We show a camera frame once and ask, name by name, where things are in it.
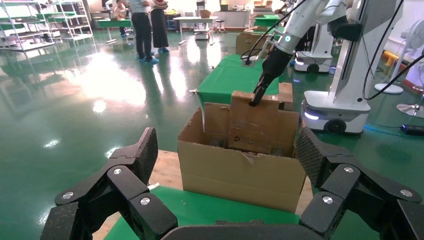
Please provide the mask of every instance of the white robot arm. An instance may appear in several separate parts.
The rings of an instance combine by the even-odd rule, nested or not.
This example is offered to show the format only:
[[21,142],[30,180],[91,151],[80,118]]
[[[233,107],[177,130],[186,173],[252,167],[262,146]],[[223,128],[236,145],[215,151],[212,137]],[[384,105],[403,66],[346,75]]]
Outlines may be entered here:
[[260,103],[270,83],[280,76],[293,57],[293,50],[310,26],[320,17],[330,0],[299,0],[285,31],[262,63],[262,74],[254,90],[251,106]]

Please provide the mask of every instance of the white robot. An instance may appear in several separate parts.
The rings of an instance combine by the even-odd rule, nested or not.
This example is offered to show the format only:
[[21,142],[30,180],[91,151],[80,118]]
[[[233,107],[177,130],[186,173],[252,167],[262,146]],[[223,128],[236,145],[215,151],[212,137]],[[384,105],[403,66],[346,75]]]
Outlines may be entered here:
[[308,73],[328,73],[330,71],[333,56],[333,36],[328,32],[327,24],[315,24],[310,51],[296,52],[294,69]]
[[[272,42],[274,46],[262,63],[250,105],[259,104],[269,84],[283,73],[309,27],[314,22],[328,24],[333,37],[344,39],[333,82],[329,91],[304,93],[301,117],[313,130],[362,133],[371,110],[364,96],[368,97],[373,81],[371,74],[366,80],[366,74],[368,68],[374,73],[378,64],[378,59],[371,66],[369,61],[374,53],[381,56],[391,28],[402,16],[401,4],[401,0],[354,0],[353,7],[347,10],[344,0],[298,1],[285,31],[278,41]],[[245,64],[255,60],[251,58],[246,57]]]

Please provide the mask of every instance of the white table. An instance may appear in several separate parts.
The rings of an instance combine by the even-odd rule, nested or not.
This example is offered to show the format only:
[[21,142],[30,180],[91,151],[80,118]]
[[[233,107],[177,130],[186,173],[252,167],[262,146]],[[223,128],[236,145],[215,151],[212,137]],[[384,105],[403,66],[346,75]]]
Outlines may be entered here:
[[181,42],[178,43],[179,45],[184,44],[186,41],[183,38],[183,24],[212,24],[212,36],[210,39],[210,45],[213,45],[214,42],[214,21],[217,19],[217,16],[211,16],[208,18],[201,18],[199,16],[180,16],[180,17],[176,17],[172,20],[179,20],[179,33],[181,34]]

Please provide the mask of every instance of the green table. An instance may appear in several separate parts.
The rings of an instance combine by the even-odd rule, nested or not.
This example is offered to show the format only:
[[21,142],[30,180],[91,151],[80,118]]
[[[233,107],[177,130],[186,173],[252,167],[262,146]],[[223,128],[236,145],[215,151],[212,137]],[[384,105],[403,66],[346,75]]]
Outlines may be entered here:
[[278,20],[280,20],[280,17],[277,15],[255,17],[254,26],[272,27]]
[[116,39],[112,39],[111,30],[109,28],[128,28],[131,27],[131,20],[129,19],[121,19],[112,21],[110,19],[101,19],[97,20],[98,26],[100,28],[106,28],[107,34],[109,35],[109,40],[106,41],[107,44],[111,44],[116,42]]
[[[213,225],[216,220],[266,224],[297,224],[299,216],[285,211],[160,186],[151,191],[178,218],[178,226]],[[138,240],[121,217],[105,240]]]
[[[260,59],[255,67],[243,67],[240,55],[226,55],[197,89],[202,106],[204,103],[230,104],[234,91],[253,93],[262,72],[262,61]],[[266,94],[278,93],[278,81],[273,81]]]

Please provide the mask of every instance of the green floor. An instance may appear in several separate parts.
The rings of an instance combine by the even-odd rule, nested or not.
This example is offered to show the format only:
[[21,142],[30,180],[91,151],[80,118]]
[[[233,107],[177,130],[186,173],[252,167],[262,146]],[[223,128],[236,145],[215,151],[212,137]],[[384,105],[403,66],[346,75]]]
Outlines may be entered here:
[[[160,149],[176,151],[178,133],[200,105],[188,90],[235,52],[236,35],[217,37],[213,46],[192,38],[178,46],[179,34],[170,33],[171,52],[154,67],[136,62],[134,45],[122,43],[118,31],[111,45],[101,31],[95,43],[67,42],[26,55],[0,51],[0,239],[38,239],[56,194],[97,171],[114,148],[135,143],[144,128],[156,128]],[[280,78],[293,83],[296,111],[304,91],[326,90],[331,80],[293,69]],[[361,136],[318,135],[424,196],[423,139],[371,124],[424,125],[396,109],[416,101],[409,92],[379,96],[369,103],[370,124]],[[349,212],[335,237],[377,235]]]

